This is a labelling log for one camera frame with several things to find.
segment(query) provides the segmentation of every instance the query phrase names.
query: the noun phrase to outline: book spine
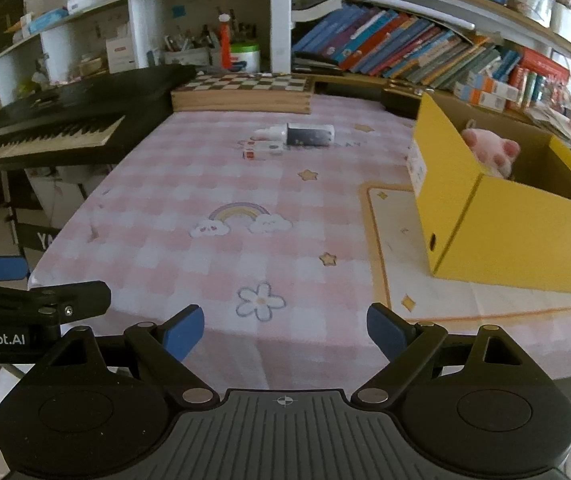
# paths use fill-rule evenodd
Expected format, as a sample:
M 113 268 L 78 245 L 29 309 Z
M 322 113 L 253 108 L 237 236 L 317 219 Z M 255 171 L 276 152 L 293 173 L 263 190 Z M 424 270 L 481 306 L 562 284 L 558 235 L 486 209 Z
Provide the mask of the book spine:
M 348 56 L 350 56 L 350 54 L 367 41 L 368 38 L 371 38 L 387 23 L 390 23 L 396 15 L 396 12 L 390 10 L 389 12 L 380 12 L 374 16 L 368 23 L 365 23 L 350 36 L 350 41 L 345 44 L 345 47 L 341 51 L 336 52 L 334 56 L 332 56 L 332 59 L 338 63 L 344 61 Z
M 366 13 L 359 16 L 359 18 L 347 27 L 343 32 L 332 38 L 326 46 L 321 49 L 321 55 L 325 57 L 331 57 L 334 53 L 341 49 L 348 41 L 350 41 L 350 36 L 355 33 L 358 28 L 362 27 L 367 23 L 374 14 L 377 14 L 378 9 L 369 9 Z
M 394 34 L 401 33 L 403 23 L 406 23 L 410 17 L 407 14 L 400 14 L 394 18 L 390 23 L 387 23 L 381 30 L 378 30 L 368 40 L 364 41 L 350 56 L 344 61 L 339 63 L 342 70 L 350 70 L 357 65 L 361 59 L 365 59 L 371 52 L 375 52 L 379 46 L 382 46 L 385 41 L 394 36 Z
M 310 43 L 308 43 L 307 46 L 303 48 L 303 52 L 316 53 L 318 49 L 323 47 L 332 37 L 334 37 L 339 28 L 343 27 L 344 25 L 347 27 L 347 25 L 349 25 L 350 22 L 352 22 L 352 20 L 357 16 L 357 14 L 360 14 L 361 11 L 362 9 L 360 9 L 360 7 L 352 6 L 347 12 L 344 12 L 341 16 L 339 16 L 339 18 L 334 23 L 330 23 L 330 25 L 328 25 L 325 30 L 323 30 L 316 38 L 310 41 Z
M 438 77 L 433 82 L 433 86 L 444 90 L 453 90 L 456 83 L 460 82 L 465 84 L 466 74 L 470 70 L 473 70 L 473 67 L 480 68 L 486 66 L 492 56 L 492 52 L 478 49 L 476 52 L 473 52 L 470 57 L 463 59 L 462 62 L 455 65 L 453 69 L 450 69 Z
M 447 32 L 440 32 L 432 38 L 428 38 L 423 44 L 420 44 L 418 48 L 414 49 L 412 52 L 403 55 L 400 59 L 397 59 L 389 64 L 389 67 L 383 71 L 383 77 L 398 77 L 402 72 L 411 70 L 412 68 L 419 65 L 419 59 L 421 59 L 428 51 L 433 49 L 433 45 L 440 41 Z
M 527 108 L 530 106 L 530 101 L 532 101 L 532 94 L 534 92 L 534 83 L 536 82 L 536 77 L 538 74 L 536 72 L 530 72 L 525 80 L 525 90 L 523 91 L 523 102 L 521 102 L 521 108 Z
M 439 85 L 445 83 L 448 79 L 456 75 L 459 70 L 466 70 L 468 63 L 475 57 L 476 52 L 476 50 L 472 50 L 472 47 L 468 46 L 467 49 L 461 51 L 459 54 L 455 55 L 450 62 L 446 63 L 450 65 L 449 69 L 441 72 L 434 78 L 432 78 L 432 74 L 427 74 L 421 79 L 421 81 L 432 78 L 432 81 L 430 81 L 429 84 L 433 88 L 438 88 Z
M 294 46 L 292 47 L 293 52 L 302 51 L 303 48 L 310 43 L 310 41 L 316 38 L 326 27 L 329 27 L 331 23 L 334 23 L 337 17 L 341 15 L 346 9 L 347 6 L 344 6 L 342 9 L 330 12 L 325 18 L 323 18 L 320 22 L 318 22 L 312 28 L 312 30 L 310 30 L 306 35 L 304 35 L 299 41 L 297 41 L 294 44 Z
M 450 63 L 452 60 L 459 57 L 461 53 L 469 50 L 469 48 L 470 48 L 470 45 L 467 43 L 461 42 L 461 43 L 457 44 L 456 46 L 454 46 L 453 49 L 450 49 L 448 52 L 443 54 L 443 56 L 438 57 L 437 59 L 435 59 L 434 62 L 430 63 L 429 65 L 424 66 L 419 72 L 412 74 L 412 76 L 409 77 L 408 80 L 412 83 L 419 83 L 424 78 L 431 76 L 434 72 L 441 70 L 442 66 Z
M 436 25 L 431 25 L 425 29 L 421 34 L 419 34 L 414 40 L 410 41 L 402 49 L 396 51 L 383 63 L 381 63 L 377 68 L 370 72 L 370 75 L 377 75 L 382 70 L 387 69 L 387 67 L 395 64 L 398 60 L 406 56 L 411 56 L 416 51 L 420 50 L 426 41 L 431 40 L 433 37 L 440 33 L 440 29 Z
M 508 80 L 508 78 L 510 77 L 510 74 L 512 73 L 512 70 L 515 69 L 515 66 L 517 66 L 520 61 L 521 61 L 521 54 L 519 54 L 519 53 L 517 52 L 517 55 L 515 56 L 514 60 L 513 60 L 512 63 L 507 67 L 507 69 L 505 70 L 505 73 L 501 76 L 501 78 L 499 79 L 499 81 L 501 81 L 502 83 L 507 83 L 507 80 Z
M 507 107 L 511 110 L 518 110 L 521 108 L 521 104 L 523 104 L 523 95 L 525 94 L 525 85 L 527 83 L 527 76 L 529 74 L 529 70 L 523 68 L 521 65 L 517 65 L 512 72 L 510 72 L 510 77 L 507 80 L 507 83 L 510 86 L 514 86 L 518 89 L 519 95 L 516 101 L 508 102 Z
M 417 64 L 420 67 L 427 65 L 433 59 L 436 59 L 441 54 L 443 54 L 446 49 L 452 44 L 453 40 L 457 38 L 454 35 L 454 32 L 451 30 L 446 30 L 442 32 L 435 40 L 433 41 L 432 45 L 430 45 L 430 49 L 428 49 L 424 54 L 422 54 L 419 58 L 417 58 Z
M 361 59 L 357 59 L 357 62 L 354 63 L 349 68 L 350 72 L 352 73 L 361 72 L 361 68 L 364 67 L 367 63 L 369 63 L 370 60 L 374 58 L 374 56 L 376 56 L 384 48 L 387 48 L 387 46 L 390 43 L 392 43 L 392 41 L 395 41 L 396 38 L 398 38 L 401 34 L 403 34 L 404 30 L 408 30 L 408 28 L 411 27 L 412 24 L 416 23 L 418 20 L 419 19 L 416 16 L 412 16 L 411 18 L 408 16 L 406 20 L 401 22 L 398 27 L 394 28 L 394 30 L 390 32 L 389 36 L 384 38 L 384 40 L 379 41 L 379 43 L 377 43 L 371 50 L 369 50 L 369 52 L 366 52 L 366 50 L 364 50 Z
M 436 70 L 434 73 L 432 73 L 429 76 L 427 76 L 426 78 L 422 79 L 421 83 L 423 83 L 425 85 L 431 84 L 432 81 L 434 81 L 438 76 L 440 76 L 443 73 L 450 70 L 454 65 L 456 65 L 459 61 L 461 61 L 461 59 L 465 58 L 466 56 L 468 56 L 468 55 L 476 52 L 478 49 L 480 49 L 480 47 L 486 41 L 488 41 L 488 38 L 485 38 L 484 36 L 478 37 L 476 39 L 476 43 L 474 45 L 470 46 L 469 50 L 464 51 L 459 56 L 455 57 L 453 60 L 446 63 L 444 66 L 442 66 L 439 70 Z
M 424 18 L 419 18 L 412 25 L 402 31 L 394 41 L 382 48 L 375 56 L 372 56 L 366 63 L 359 69 L 361 73 L 369 73 L 373 68 L 378 66 L 381 62 L 388 59 L 398 49 L 403 48 L 406 44 L 412 41 L 417 35 L 421 34 L 427 27 L 432 25 L 432 22 Z

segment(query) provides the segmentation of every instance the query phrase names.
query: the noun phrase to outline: plastic container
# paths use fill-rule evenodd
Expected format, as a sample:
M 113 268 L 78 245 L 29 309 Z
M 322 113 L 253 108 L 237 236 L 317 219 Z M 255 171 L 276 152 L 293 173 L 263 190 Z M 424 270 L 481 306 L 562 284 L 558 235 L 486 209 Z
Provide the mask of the plastic container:
M 261 51 L 257 43 L 252 43 L 251 41 L 232 43 L 230 45 L 230 55 L 234 72 L 246 72 L 248 74 L 260 72 Z

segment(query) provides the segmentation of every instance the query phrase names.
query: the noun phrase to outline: red book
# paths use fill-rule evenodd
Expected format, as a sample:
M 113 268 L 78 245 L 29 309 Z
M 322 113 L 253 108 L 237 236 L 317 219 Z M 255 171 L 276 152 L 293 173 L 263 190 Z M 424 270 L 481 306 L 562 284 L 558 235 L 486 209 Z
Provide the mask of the red book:
M 430 27 L 428 27 L 427 30 L 422 32 L 414 40 L 412 40 L 412 41 L 410 41 L 410 43 L 406 44 L 406 46 L 404 46 L 401 50 L 399 50 L 398 52 L 395 52 L 388 59 L 386 59 L 382 63 L 379 63 L 378 66 L 376 66 L 375 68 L 370 70 L 370 72 L 368 72 L 368 75 L 377 75 L 377 73 L 379 73 L 381 70 L 384 70 L 389 66 L 392 66 L 399 59 L 401 59 L 403 56 L 405 56 L 406 54 L 409 54 L 410 52 L 412 52 L 415 49 L 418 49 L 419 47 L 421 47 L 422 44 L 425 43 L 425 41 L 431 40 L 437 34 L 440 34 L 440 32 L 441 32 L 441 29 L 439 27 L 437 27 L 436 25 L 431 25 Z
M 387 40 L 397 27 L 400 27 L 404 22 L 409 20 L 407 14 L 402 12 L 394 18 L 390 23 L 387 23 L 381 30 L 375 32 L 371 37 L 369 37 L 365 42 L 357 48 L 352 54 L 345 58 L 341 63 L 339 63 L 339 68 L 341 70 L 350 70 L 355 64 L 357 64 L 363 56 L 368 54 L 373 48 L 375 48 L 382 41 Z
M 569 69 L 531 48 L 522 47 L 522 52 L 523 58 L 519 65 L 523 68 L 546 78 L 556 79 L 563 84 L 569 81 Z

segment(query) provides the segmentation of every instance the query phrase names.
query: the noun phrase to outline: stuffed animal paw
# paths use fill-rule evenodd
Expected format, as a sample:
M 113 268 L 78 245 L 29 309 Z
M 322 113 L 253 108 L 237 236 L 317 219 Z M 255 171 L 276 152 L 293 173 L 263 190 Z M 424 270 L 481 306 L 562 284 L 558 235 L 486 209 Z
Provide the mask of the stuffed animal paw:
M 467 128 L 461 137 L 481 164 L 492 176 L 509 178 L 512 164 L 521 152 L 521 146 L 513 140 L 502 139 L 496 133 L 478 128 Z

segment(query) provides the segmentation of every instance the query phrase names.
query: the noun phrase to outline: storage box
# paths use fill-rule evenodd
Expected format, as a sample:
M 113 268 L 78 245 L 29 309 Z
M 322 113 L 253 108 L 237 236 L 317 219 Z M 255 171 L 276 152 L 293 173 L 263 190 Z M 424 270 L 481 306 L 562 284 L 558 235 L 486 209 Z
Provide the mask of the storage box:
M 520 144 L 514 181 L 472 155 L 469 119 Z M 557 137 L 424 93 L 408 166 L 434 276 L 571 292 L 571 151 Z
M 454 95 L 463 101 L 469 102 L 473 105 L 479 105 L 491 110 L 502 112 L 505 109 L 505 99 L 498 97 L 494 94 L 482 92 L 471 86 L 462 85 L 457 83 L 454 85 Z
M 107 66 L 110 69 L 110 74 L 136 68 L 132 38 L 107 40 L 105 41 L 105 49 L 107 50 Z
M 494 94 L 498 97 L 507 99 L 508 101 L 517 101 L 519 99 L 519 90 L 514 86 L 510 86 L 496 79 L 492 79 L 483 74 L 475 74 L 468 72 L 468 86 L 476 88 L 488 94 Z

